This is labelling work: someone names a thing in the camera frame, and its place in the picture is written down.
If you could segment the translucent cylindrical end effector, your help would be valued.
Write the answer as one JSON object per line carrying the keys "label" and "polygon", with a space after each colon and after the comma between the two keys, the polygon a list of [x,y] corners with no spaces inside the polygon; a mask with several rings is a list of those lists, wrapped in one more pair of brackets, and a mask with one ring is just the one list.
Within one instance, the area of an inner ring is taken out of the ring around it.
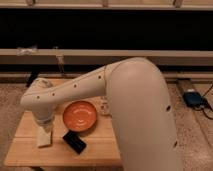
{"label": "translucent cylindrical end effector", "polygon": [[53,131],[53,121],[52,120],[37,120],[38,133],[48,134]]}

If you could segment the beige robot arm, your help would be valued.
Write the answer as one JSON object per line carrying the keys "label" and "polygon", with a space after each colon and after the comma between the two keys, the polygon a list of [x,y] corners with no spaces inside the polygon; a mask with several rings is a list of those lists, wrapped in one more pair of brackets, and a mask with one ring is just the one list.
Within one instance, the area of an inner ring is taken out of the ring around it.
{"label": "beige robot arm", "polygon": [[20,104],[47,125],[57,105],[96,96],[107,98],[124,171],[183,171],[167,84],[146,58],[108,64],[58,86],[38,78]]}

